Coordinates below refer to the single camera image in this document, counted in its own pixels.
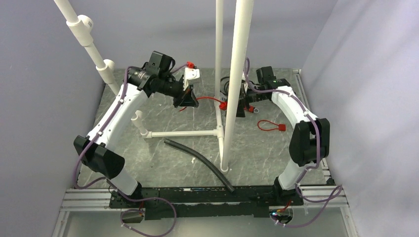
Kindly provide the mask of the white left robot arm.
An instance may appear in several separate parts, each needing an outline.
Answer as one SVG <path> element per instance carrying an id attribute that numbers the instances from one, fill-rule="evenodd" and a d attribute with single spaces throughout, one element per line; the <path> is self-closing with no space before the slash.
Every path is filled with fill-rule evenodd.
<path id="1" fill-rule="evenodd" d="M 86 136 L 77 136 L 74 147 L 80 164 L 102 174 L 119 192 L 123 202 L 136 207 L 142 201 L 141 184 L 128 174 L 125 159 L 115 153 L 118 139 L 131 122 L 135 112 L 155 93 L 173 98 L 174 107 L 198 107 L 193 85 L 200 79 L 199 69 L 191 62 L 183 66 L 184 73 L 176 80 L 175 60 L 153 51 L 142 67 L 129 66 L 123 84 L 108 111 Z"/>

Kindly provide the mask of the short red wire connector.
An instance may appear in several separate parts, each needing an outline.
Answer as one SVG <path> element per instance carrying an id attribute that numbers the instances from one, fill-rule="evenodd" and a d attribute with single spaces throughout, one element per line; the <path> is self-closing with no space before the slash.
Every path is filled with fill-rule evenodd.
<path id="1" fill-rule="evenodd" d="M 213 100 L 213 101 L 215 101 L 215 102 L 218 102 L 218 103 L 219 103 L 220 105 L 222 105 L 222 106 L 227 105 L 227 103 L 226 103 L 225 101 L 222 101 L 222 100 L 216 99 L 216 98 L 214 98 L 214 97 L 210 97 L 210 96 L 202 96 L 202 97 L 198 97 L 198 98 L 197 98 L 197 101 L 202 100 L 202 99 L 209 99 L 209 100 Z"/>

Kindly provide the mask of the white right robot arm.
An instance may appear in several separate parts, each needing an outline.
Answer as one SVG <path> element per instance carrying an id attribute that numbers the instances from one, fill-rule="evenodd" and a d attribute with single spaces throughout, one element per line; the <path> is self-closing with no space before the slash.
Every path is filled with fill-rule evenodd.
<path id="1" fill-rule="evenodd" d="M 290 161 L 285 170 L 276 177 L 272 198 L 278 205 L 284 205 L 298 192 L 305 174 L 317 169 L 320 161 L 329 154 L 330 123 L 318 118 L 298 99 L 286 79 L 277 79 L 272 67 L 257 69 L 257 83 L 249 79 L 249 68 L 243 69 L 248 89 L 242 94 L 246 103 L 270 100 L 286 116 L 293 128 L 289 144 Z"/>

